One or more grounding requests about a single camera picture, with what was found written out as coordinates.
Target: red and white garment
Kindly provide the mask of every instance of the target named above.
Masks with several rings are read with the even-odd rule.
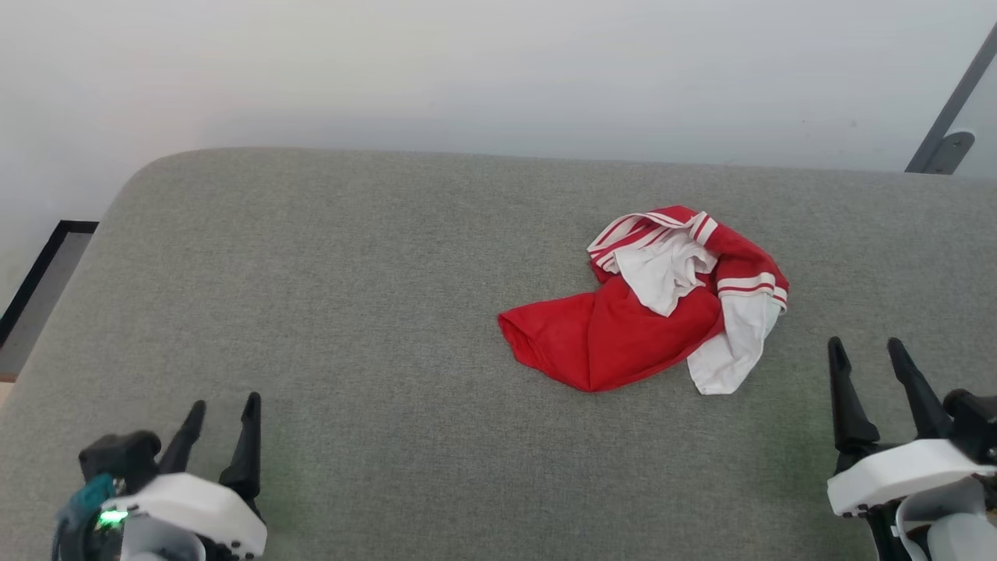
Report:
[[[786,309],[789,284],[772,258],[685,207],[621,217],[588,253],[599,290],[498,317],[517,360],[584,391],[688,358],[700,392],[731,393]]]

